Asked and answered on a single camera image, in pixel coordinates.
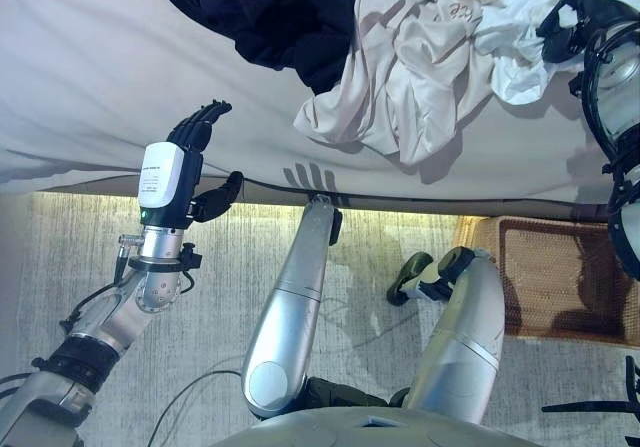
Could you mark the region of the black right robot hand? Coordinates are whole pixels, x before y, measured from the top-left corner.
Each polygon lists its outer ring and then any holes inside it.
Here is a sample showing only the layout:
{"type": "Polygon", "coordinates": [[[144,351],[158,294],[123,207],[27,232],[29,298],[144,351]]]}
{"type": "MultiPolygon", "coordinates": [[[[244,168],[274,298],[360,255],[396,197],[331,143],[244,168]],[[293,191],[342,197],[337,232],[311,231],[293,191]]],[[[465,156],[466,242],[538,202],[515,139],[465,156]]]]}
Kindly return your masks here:
{"type": "Polygon", "coordinates": [[[639,19],[639,0],[559,0],[536,29],[542,58],[560,64],[583,51],[600,31],[639,19]]]}

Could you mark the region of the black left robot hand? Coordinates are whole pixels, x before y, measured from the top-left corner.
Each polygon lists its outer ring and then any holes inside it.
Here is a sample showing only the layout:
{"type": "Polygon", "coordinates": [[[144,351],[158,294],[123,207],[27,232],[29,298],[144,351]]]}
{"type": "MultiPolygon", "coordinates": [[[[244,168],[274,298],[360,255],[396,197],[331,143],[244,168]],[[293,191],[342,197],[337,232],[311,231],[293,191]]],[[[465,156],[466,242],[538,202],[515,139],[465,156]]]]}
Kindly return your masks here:
{"type": "Polygon", "coordinates": [[[229,174],[218,188],[199,195],[195,189],[213,125],[231,110],[229,103],[214,100],[183,119],[165,141],[146,147],[137,195],[142,225],[184,230],[230,209],[243,185],[241,172],[229,174]]]}

